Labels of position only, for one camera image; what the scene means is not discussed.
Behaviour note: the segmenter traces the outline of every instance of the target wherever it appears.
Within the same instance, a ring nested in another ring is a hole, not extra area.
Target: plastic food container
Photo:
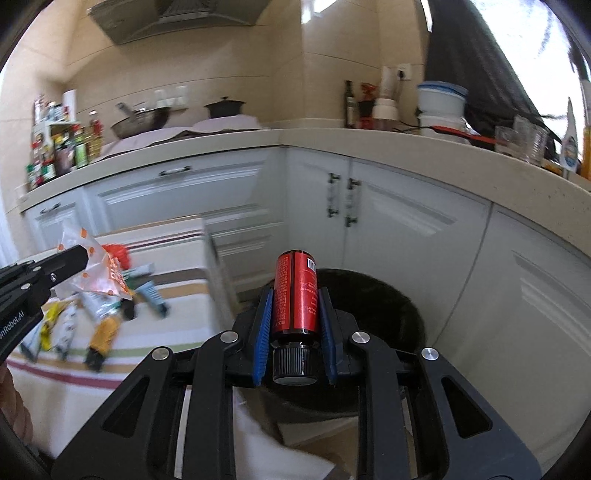
[[[421,127],[433,127],[438,125],[440,127],[455,128],[457,130],[461,130],[462,132],[466,131],[466,119],[462,117],[425,115],[422,113],[418,116],[418,121]],[[449,140],[450,142],[470,145],[470,141],[466,140],[465,138],[454,137],[453,135],[438,134],[430,128],[422,128],[421,135],[424,137],[439,138],[441,140]]]
[[[419,110],[428,115],[463,116],[466,95],[459,93],[457,87],[432,85],[432,82],[418,85]]]

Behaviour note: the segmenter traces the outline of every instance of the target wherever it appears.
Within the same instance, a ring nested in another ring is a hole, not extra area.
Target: blue gripper pad
[[[261,299],[261,301],[265,302],[265,310],[262,314],[261,327],[256,336],[254,357],[252,360],[252,381],[256,387],[261,385],[262,378],[265,376],[265,371],[267,370],[267,358],[269,357],[269,345],[271,341],[269,332],[271,330],[273,289],[270,289],[267,298]]]
[[[335,340],[332,336],[332,330],[330,328],[330,322],[328,314],[326,313],[326,305],[324,304],[324,298],[318,291],[318,305],[320,315],[320,327],[322,328],[322,357],[324,359],[324,370],[326,376],[329,378],[329,384],[335,385],[336,383],[336,352],[335,352]]]

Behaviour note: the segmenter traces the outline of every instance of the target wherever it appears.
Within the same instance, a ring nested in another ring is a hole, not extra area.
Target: blue lid
[[[428,82],[423,82],[417,86],[417,88],[430,88],[434,90],[442,90],[444,92],[453,92],[457,93],[458,95],[462,95],[465,97],[468,95],[468,89],[464,88],[461,85],[456,85],[454,83],[448,82],[439,82],[436,80],[430,80]]]

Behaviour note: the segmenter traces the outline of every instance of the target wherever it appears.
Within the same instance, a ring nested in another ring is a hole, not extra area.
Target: pot lid
[[[246,102],[243,102],[241,100],[228,100],[228,97],[222,97],[222,99],[219,102],[208,103],[205,107],[209,108],[211,106],[224,105],[226,103],[240,103],[240,105],[244,105]]]

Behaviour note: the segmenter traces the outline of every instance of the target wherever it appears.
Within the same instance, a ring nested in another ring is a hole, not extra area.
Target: cabinet handle
[[[167,175],[174,175],[176,173],[182,173],[184,171],[192,170],[193,168],[189,165],[186,167],[179,167],[179,168],[171,168],[170,170],[163,170],[159,173],[161,177],[165,177]]]
[[[361,182],[355,179],[349,179],[347,184],[347,204],[345,206],[347,215],[345,216],[345,227],[349,228],[354,223],[357,223],[357,204],[358,202],[358,189],[361,186]]]
[[[327,211],[329,218],[339,214],[339,188],[337,182],[340,181],[340,175],[329,173],[329,192]]]
[[[39,212],[39,215],[45,215],[46,213],[53,212],[53,210],[57,210],[59,207],[61,207],[61,202],[57,202],[51,208],[44,208],[42,211]]]

